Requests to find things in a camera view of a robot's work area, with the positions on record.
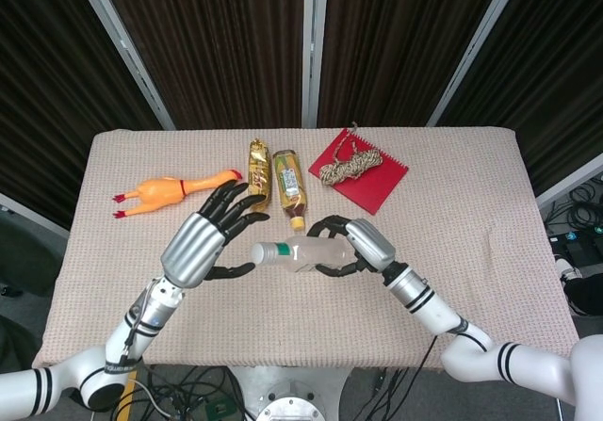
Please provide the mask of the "orange rubber chicken toy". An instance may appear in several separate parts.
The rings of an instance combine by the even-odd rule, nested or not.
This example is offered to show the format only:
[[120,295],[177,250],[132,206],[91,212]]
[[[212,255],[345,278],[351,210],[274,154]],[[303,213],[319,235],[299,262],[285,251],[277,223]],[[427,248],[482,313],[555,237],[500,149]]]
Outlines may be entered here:
[[112,214],[114,219],[123,219],[134,215],[154,212],[163,207],[180,203],[187,195],[214,189],[230,181],[239,181],[242,175],[237,170],[223,170],[210,177],[201,179],[177,179],[162,177],[146,180],[134,190],[117,194],[112,200],[120,203],[136,199],[139,204],[131,209],[117,210]]

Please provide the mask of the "transparent plastic bottle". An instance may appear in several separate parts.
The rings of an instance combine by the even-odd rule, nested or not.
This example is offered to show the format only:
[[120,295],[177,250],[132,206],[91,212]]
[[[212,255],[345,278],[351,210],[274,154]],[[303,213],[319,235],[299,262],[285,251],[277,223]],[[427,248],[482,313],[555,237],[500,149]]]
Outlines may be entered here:
[[342,268],[350,264],[354,253],[346,240],[329,237],[295,235],[281,242],[274,242],[278,255],[271,265],[290,272],[317,270],[318,265]]

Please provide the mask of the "aluminium partition post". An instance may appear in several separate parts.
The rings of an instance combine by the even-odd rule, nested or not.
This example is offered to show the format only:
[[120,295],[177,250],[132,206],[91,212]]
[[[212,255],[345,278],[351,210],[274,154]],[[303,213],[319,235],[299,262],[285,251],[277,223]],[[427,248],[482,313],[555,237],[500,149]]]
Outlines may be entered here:
[[328,0],[303,0],[301,127],[318,127],[318,106]]
[[112,0],[88,0],[147,105],[164,130],[176,126]]
[[427,120],[425,124],[426,127],[434,127],[442,119],[448,108],[448,105],[463,83],[466,75],[479,55],[482,46],[486,43],[492,30],[497,24],[498,19],[509,2],[510,0],[491,0],[489,3],[471,40],[464,50],[463,56],[461,57],[454,73],[449,79],[442,96]]

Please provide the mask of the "gold snack packet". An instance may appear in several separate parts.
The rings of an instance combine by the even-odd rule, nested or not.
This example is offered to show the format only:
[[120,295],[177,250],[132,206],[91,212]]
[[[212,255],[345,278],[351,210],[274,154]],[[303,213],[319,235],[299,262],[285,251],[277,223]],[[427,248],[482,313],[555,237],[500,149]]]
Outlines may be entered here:
[[248,159],[248,193],[250,195],[263,195],[264,200],[256,202],[252,207],[253,212],[265,212],[272,192],[271,160],[268,145],[256,138],[250,143]]

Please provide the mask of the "dark brown partition panel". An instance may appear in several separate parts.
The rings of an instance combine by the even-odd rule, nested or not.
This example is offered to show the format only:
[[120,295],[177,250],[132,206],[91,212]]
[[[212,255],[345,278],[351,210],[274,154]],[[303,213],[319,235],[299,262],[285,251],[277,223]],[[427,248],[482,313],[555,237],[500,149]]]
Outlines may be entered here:
[[540,195],[603,153],[603,0],[510,0],[439,120],[514,131]]
[[298,127],[303,0],[111,0],[180,130]]
[[327,0],[318,126],[423,126],[492,0]]
[[0,0],[0,193],[68,229],[95,136],[159,127],[88,0]]

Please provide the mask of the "white bottle cap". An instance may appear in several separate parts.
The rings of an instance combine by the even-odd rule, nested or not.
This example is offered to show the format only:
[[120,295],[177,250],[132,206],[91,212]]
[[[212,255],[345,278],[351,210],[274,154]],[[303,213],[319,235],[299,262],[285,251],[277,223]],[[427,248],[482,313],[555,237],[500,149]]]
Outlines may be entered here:
[[258,242],[251,248],[251,258],[256,265],[271,265],[278,255],[278,247],[274,242]]

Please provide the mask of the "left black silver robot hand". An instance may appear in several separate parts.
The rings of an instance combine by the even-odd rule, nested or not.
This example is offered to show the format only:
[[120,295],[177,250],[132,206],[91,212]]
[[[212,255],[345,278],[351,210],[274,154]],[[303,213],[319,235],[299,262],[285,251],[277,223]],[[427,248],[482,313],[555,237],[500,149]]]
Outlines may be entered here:
[[180,288],[192,289],[204,281],[240,278],[254,270],[252,262],[237,267],[216,264],[224,248],[247,227],[269,219],[264,212],[248,211],[264,201],[266,195],[236,198],[248,186],[236,180],[220,185],[187,218],[160,258],[167,280]]

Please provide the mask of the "red spiral notebook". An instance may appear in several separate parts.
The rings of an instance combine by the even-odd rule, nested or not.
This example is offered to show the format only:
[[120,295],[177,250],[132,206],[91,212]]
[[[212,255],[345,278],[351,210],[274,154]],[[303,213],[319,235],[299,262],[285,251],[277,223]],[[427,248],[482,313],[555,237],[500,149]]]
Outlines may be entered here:
[[369,214],[375,215],[398,183],[406,176],[408,167],[390,154],[361,138],[353,129],[344,128],[310,166],[309,172],[320,179],[325,166],[343,166],[358,160],[358,154],[378,154],[381,158],[375,166],[347,176],[330,185],[330,188],[354,202]]

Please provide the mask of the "brown tea bottle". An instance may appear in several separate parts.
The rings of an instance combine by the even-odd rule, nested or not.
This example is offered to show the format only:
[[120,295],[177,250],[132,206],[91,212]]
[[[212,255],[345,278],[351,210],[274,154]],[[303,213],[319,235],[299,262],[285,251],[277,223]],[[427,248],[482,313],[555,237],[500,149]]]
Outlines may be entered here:
[[291,228],[302,232],[305,230],[307,196],[299,158],[293,150],[281,150],[273,155],[273,166],[280,205]]

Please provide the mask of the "green circuit board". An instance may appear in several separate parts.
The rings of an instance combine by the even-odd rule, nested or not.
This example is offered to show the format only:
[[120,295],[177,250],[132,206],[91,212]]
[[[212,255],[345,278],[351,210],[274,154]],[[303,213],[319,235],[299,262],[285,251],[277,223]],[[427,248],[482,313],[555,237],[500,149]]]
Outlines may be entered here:
[[228,418],[238,414],[236,404],[229,398],[208,401],[204,406],[206,421],[228,421]]

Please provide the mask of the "black device with teal light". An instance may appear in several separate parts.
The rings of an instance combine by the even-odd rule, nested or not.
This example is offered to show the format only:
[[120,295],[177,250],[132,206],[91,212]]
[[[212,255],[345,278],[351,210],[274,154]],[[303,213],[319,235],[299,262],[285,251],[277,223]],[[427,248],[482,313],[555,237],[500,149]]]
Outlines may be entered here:
[[554,254],[564,256],[576,267],[603,264],[603,228],[570,231],[548,240]]

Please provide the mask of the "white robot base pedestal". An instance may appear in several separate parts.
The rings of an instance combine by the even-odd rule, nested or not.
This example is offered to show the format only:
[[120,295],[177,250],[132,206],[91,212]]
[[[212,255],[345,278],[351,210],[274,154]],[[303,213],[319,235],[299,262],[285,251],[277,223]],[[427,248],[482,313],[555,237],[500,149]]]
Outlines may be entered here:
[[346,367],[231,366],[252,421],[340,421],[352,370]]

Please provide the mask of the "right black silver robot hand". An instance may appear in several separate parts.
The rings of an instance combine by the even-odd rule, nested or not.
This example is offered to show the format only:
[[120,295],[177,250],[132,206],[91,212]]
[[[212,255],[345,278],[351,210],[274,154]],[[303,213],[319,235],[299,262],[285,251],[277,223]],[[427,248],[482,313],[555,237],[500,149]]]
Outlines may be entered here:
[[395,247],[366,219],[347,219],[332,215],[316,222],[306,235],[319,237],[324,230],[329,232],[329,238],[344,236],[353,246],[353,256],[356,258],[343,267],[316,265],[316,269],[325,276],[339,278],[363,270],[382,273],[395,261]]

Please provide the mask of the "beige cloth-covered table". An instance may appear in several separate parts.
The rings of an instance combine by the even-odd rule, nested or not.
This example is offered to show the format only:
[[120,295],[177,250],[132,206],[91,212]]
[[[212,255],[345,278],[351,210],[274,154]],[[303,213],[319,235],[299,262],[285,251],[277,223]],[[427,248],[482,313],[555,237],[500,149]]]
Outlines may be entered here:
[[[408,167],[371,222],[397,258],[496,342],[567,355],[578,336],[512,130],[363,128]],[[115,195],[161,176],[245,171],[250,142],[291,149],[308,169],[334,129],[127,131],[97,135],[75,209],[36,365],[103,344],[154,277],[160,257],[205,193],[115,219]],[[201,284],[145,353],[147,363],[407,366],[439,364],[432,337],[366,271],[328,278],[260,267]]]

